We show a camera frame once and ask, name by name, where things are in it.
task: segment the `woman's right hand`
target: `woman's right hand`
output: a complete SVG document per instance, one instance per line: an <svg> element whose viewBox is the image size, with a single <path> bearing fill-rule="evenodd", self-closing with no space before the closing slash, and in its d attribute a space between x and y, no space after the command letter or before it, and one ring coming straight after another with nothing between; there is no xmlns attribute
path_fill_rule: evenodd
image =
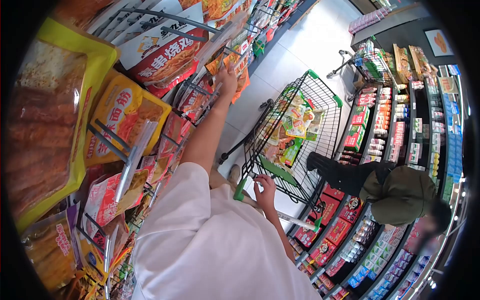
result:
<svg viewBox="0 0 480 300"><path fill-rule="evenodd" d="M253 191L255 192L255 197L260 208L263 209L264 212L275 211L274 198L276 185L273 179L265 174L260 174L253 181L255 182ZM257 182L263 185L264 190L262 192L260 192Z"/></svg>

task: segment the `green snack package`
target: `green snack package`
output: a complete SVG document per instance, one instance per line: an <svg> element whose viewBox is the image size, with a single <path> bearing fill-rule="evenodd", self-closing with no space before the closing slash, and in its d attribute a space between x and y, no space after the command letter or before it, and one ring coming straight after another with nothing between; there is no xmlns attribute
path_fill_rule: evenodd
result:
<svg viewBox="0 0 480 300"><path fill-rule="evenodd" d="M283 155L280 157L280 161L285 164L285 166L291 167L297 154L300 150L300 146L303 142L303 139L296 137L292 146L285 149Z"/></svg>

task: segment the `shopping cart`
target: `shopping cart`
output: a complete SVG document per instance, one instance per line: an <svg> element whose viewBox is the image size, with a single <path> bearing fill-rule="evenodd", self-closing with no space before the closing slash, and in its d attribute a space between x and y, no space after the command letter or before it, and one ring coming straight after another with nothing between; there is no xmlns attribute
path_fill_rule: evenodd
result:
<svg viewBox="0 0 480 300"><path fill-rule="evenodd" d="M316 140L303 141L290 172L287 172L266 159L262 154L262 149L280 124L298 91L303 94L304 99L311 101L315 109L324 109L325 115ZM314 71L308 70L302 77L288 84L275 102L268 101L265 105L267 105L267 109L250 133L229 152L224 153L220 159L220 163L222 163L235 149L244 145L245 163L242 166L241 181L234 198L241 197L241 191L248 176L266 174L274 179L277 189L287 194L293 202L304 203L314 211L321 213L322 208L316 206L321 193L321 178L316 172L307 170L307 157L310 152L317 152L332 158L336 148L342 100L323 83Z"/></svg>
<svg viewBox="0 0 480 300"><path fill-rule="evenodd" d="M394 85L396 90L399 91L399 88L395 82L395 77L385 61L385 59L388 58L378 43L374 44L370 39L366 39L360 43L358 51L354 54L351 54L347 50L340 50L338 53L340 53L340 55L348 54L350 59L345 61L336 70L333 70L327 74L327 79L331 79L347 64L354 65L365 79L365 83L363 84L362 88L360 88L354 95L348 97L347 100L349 102L353 101L353 99L356 98L358 93L367 84L381 84L383 86Z"/></svg>

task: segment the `supermarket aisle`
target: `supermarket aisle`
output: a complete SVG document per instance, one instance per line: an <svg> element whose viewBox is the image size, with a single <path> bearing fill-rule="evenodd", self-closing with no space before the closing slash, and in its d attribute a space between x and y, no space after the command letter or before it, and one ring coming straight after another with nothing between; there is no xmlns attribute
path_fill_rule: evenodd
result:
<svg viewBox="0 0 480 300"><path fill-rule="evenodd" d="M332 79L326 79L326 75L342 64L342 57L338 53L340 49L351 51L349 45L352 36L348 32L348 24L359 16L361 13L348 0L321 0L302 21L288 30L255 73L250 74L250 86L230 107L217 157L248 134L261 114L258 107L262 102L268 98L276 99L288 83L308 69L314 70L344 101L340 122L340 132L343 132L350 111L347 97L348 90L353 91L353 70L343 69ZM244 159L243 147L240 147L218 170L226 177L230 167L234 163L242 165ZM250 181L247 186L246 189L253 195ZM280 192L277 194L277 210L292 216L301 211L301 204L293 203Z"/></svg>

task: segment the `cart wheel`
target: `cart wheel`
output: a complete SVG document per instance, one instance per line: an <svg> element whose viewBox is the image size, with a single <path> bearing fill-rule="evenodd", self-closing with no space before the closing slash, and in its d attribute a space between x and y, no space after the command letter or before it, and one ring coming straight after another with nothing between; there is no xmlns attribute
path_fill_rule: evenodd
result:
<svg viewBox="0 0 480 300"><path fill-rule="evenodd" d="M227 153L222 153L220 158L218 159L218 164L222 165L224 161L228 159L228 154Z"/></svg>

